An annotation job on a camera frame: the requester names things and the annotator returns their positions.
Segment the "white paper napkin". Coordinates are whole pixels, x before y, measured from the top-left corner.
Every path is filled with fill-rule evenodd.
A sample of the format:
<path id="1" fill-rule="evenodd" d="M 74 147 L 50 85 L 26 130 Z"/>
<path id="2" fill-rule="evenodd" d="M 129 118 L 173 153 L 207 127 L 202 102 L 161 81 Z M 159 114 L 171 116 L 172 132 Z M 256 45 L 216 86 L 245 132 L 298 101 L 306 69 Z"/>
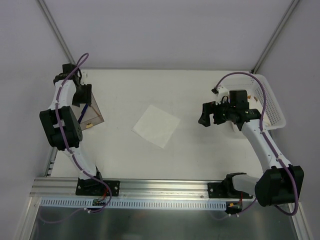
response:
<path id="1" fill-rule="evenodd" d="M 163 149 L 180 121 L 179 118 L 150 105 L 134 125 L 132 131 L 146 141 Z"/>

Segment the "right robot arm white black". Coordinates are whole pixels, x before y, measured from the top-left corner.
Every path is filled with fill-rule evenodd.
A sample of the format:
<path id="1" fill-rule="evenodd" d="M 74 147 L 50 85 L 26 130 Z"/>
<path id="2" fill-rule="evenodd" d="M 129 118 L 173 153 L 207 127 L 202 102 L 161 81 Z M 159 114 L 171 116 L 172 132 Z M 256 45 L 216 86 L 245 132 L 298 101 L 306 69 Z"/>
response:
<path id="1" fill-rule="evenodd" d="M 250 109 L 249 103 L 232 105 L 229 102 L 216 104 L 207 102 L 202 105 L 198 123 L 204 127 L 232 122 L 251 144 L 263 174 L 256 178 L 244 172 L 229 173 L 220 183 L 219 189 L 235 198 L 241 192 L 255 196 L 263 206 L 298 204 L 304 179 L 304 171 L 294 166 L 283 156 L 269 133 L 261 124 L 261 114 L 257 109 Z"/>

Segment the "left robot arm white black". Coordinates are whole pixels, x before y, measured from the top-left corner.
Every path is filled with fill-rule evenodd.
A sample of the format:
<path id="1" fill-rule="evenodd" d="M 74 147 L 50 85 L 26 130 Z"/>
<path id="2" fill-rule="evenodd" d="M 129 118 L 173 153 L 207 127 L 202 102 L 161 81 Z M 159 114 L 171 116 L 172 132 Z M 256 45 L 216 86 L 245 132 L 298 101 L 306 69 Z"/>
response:
<path id="1" fill-rule="evenodd" d="M 39 118 L 51 147 L 63 152 L 78 171 L 78 179 L 87 185 L 93 195 L 104 191 L 105 184 L 97 166 L 82 146 L 83 131 L 72 106 L 92 105 L 92 85 L 81 84 L 82 74 L 76 65 L 67 63 L 62 73 L 55 76 L 52 103 Z"/>

